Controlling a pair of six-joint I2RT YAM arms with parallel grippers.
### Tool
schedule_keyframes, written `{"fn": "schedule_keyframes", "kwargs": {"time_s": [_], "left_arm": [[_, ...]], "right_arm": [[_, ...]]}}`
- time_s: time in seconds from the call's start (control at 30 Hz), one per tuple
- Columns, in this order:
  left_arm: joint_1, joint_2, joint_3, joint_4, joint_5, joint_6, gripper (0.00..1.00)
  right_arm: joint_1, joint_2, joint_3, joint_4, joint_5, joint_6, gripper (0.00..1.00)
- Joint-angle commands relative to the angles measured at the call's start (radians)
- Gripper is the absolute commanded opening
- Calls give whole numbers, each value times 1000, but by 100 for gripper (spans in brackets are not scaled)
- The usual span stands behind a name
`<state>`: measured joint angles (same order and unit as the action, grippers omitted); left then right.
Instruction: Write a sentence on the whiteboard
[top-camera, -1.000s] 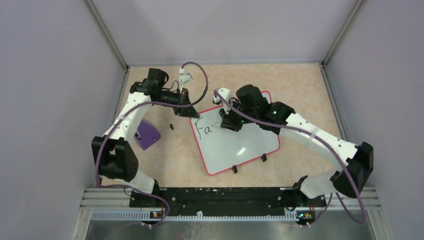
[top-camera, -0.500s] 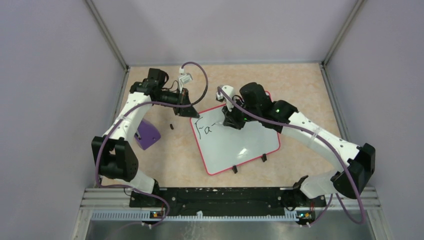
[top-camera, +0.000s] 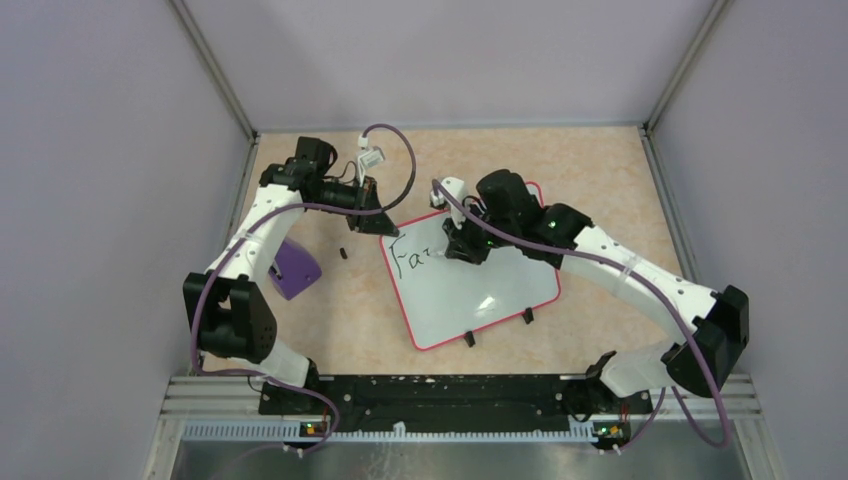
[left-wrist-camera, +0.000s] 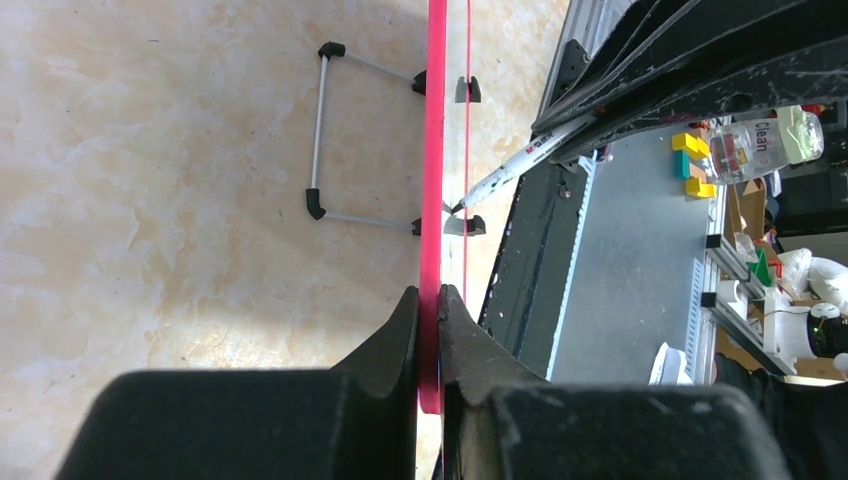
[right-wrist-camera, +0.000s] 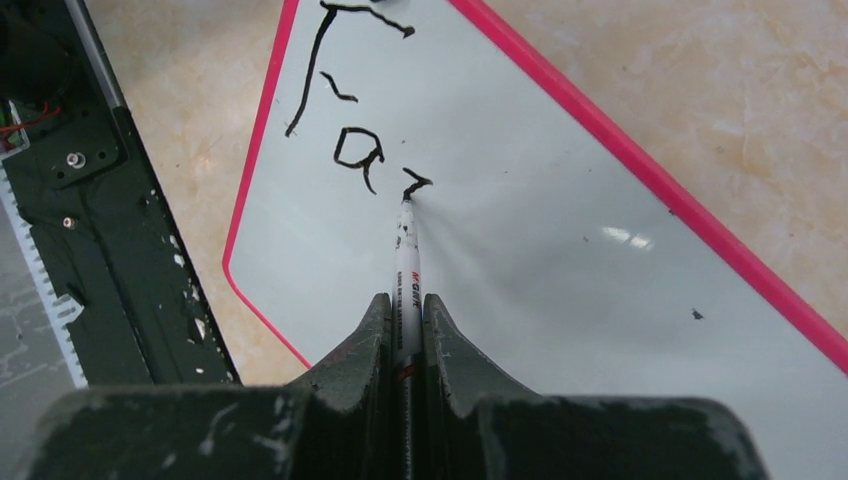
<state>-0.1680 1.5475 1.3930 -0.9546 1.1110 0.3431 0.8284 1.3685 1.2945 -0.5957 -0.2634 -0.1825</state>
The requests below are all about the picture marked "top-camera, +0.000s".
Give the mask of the red framed whiteboard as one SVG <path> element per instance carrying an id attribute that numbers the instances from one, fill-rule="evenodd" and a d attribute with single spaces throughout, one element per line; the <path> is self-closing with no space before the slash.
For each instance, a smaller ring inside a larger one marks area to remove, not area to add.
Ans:
<path id="1" fill-rule="evenodd" d="M 499 248 L 481 265 L 435 258 L 448 240 L 448 212 L 433 212 L 379 238 L 387 271 L 414 347 L 430 350 L 555 302 L 559 273 L 518 249 Z"/>

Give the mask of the purple wedge eraser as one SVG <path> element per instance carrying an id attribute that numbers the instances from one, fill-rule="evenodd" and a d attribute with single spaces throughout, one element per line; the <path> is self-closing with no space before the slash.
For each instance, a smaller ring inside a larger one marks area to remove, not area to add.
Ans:
<path id="1" fill-rule="evenodd" d="M 285 240 L 274 256 L 269 277 L 282 297 L 292 300 L 322 277 L 322 269 L 305 247 Z"/>

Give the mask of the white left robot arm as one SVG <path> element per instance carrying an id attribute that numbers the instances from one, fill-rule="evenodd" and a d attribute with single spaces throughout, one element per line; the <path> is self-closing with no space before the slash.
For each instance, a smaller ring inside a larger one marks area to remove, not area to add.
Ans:
<path id="1" fill-rule="evenodd" d="M 398 235 L 378 198 L 377 182 L 367 173 L 385 155 L 365 136 L 358 144 L 355 177 L 344 183 L 328 175 L 337 150 L 321 139 L 299 137 L 293 156 L 262 172 L 253 204 L 224 251 L 206 272 L 189 274 L 183 284 L 193 351 L 237 360 L 240 375 L 285 384 L 283 401 L 297 413 L 317 407 L 321 388 L 308 378 L 309 359 L 278 339 L 261 287 L 273 271 L 304 280 L 302 273 L 284 271 L 276 257 L 289 230 L 309 210 L 341 214 L 354 232 Z"/>

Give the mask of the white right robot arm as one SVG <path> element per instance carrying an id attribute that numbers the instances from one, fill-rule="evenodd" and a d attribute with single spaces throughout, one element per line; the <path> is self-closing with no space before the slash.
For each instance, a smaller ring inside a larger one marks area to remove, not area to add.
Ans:
<path id="1" fill-rule="evenodd" d="M 446 209 L 446 257 L 481 265 L 499 248 L 580 276 L 607 290 L 659 326 L 666 339 L 638 350 L 611 352 L 587 374 L 589 404 L 612 412 L 642 390 L 677 387 L 717 395 L 749 342 L 749 297 L 728 285 L 689 281 L 622 245 L 588 215 L 543 204 L 508 169 L 484 176 L 469 195 L 463 181 L 433 181 L 430 204 Z"/>

